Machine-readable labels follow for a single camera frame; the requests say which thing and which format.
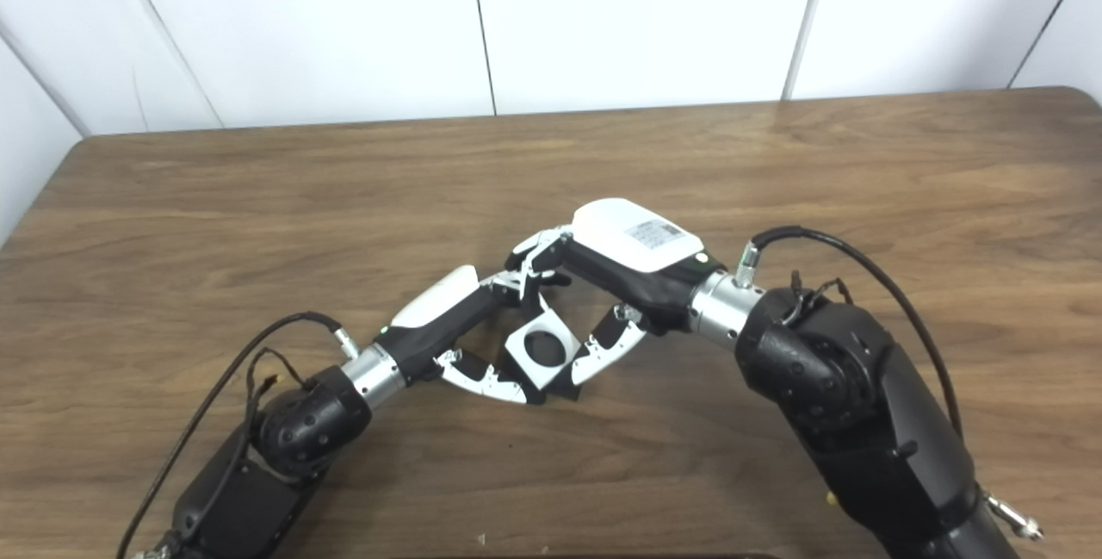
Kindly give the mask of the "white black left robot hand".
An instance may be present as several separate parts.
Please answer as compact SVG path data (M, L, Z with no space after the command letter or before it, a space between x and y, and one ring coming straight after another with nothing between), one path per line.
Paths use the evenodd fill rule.
M506 337L500 365L460 347L460 338L499 309L519 308L523 324ZM499 272L480 279L471 264L442 276L397 312L365 355L372 365L354 374L369 401L415 381L442 379L491 401L539 406L549 394L579 401L581 386L568 378L581 343L540 292L523 291L519 277Z

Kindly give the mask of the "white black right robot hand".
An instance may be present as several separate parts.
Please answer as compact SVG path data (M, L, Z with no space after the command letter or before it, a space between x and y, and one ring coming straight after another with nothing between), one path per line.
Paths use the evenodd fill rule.
M579 386L646 336L689 331L696 289L721 269L695 234L627 198L586 203L568 224L519 241L504 265L529 293L579 277L614 297L593 332L575 336L581 346L566 373Z

